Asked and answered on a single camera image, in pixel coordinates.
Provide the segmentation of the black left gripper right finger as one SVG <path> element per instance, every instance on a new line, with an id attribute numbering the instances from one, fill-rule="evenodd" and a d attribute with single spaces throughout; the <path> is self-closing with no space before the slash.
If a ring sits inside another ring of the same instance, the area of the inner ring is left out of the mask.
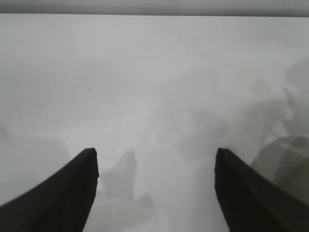
<path id="1" fill-rule="evenodd" d="M 307 232 L 309 206 L 262 177 L 231 150 L 218 148 L 214 188 L 231 232 Z"/>

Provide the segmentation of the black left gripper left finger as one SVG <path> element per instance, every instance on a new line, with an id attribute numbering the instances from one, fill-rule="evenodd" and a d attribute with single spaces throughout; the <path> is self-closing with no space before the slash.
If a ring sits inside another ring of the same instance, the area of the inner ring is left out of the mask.
<path id="1" fill-rule="evenodd" d="M 81 232 L 98 184 L 94 148 L 75 158 L 31 190 L 0 207 L 2 232 Z"/>

